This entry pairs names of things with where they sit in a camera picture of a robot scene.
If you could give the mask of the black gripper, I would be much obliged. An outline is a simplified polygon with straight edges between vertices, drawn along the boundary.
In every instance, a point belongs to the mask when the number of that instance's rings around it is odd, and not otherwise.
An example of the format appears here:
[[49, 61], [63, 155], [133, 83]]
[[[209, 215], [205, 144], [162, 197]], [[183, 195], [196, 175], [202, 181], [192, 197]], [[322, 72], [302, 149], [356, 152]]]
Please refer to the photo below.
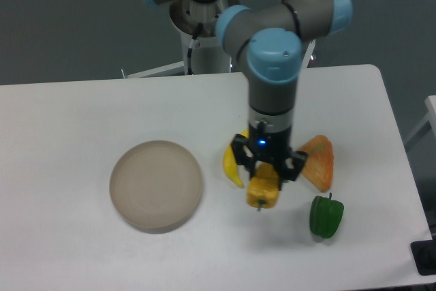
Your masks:
[[279, 176], [279, 191], [284, 183], [295, 181], [309, 158], [307, 152], [290, 148], [292, 125], [278, 132], [270, 132], [265, 122], [249, 122], [249, 137], [235, 134], [230, 146], [237, 166], [243, 166], [249, 178], [255, 176], [257, 162], [273, 165]]

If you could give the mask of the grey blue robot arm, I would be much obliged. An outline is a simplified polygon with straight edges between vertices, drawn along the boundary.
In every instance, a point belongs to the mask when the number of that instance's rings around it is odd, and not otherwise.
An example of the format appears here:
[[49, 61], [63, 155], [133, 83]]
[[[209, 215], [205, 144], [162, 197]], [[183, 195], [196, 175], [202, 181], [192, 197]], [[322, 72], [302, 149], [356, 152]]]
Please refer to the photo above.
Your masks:
[[255, 174], [256, 164], [265, 162], [280, 183], [297, 179], [307, 161], [305, 152], [290, 146], [301, 46], [346, 29], [352, 16], [352, 0], [281, 0], [261, 12], [232, 5], [216, 19], [190, 10], [192, 38], [213, 26], [223, 51], [248, 80], [249, 134], [235, 135], [230, 145], [238, 166]]

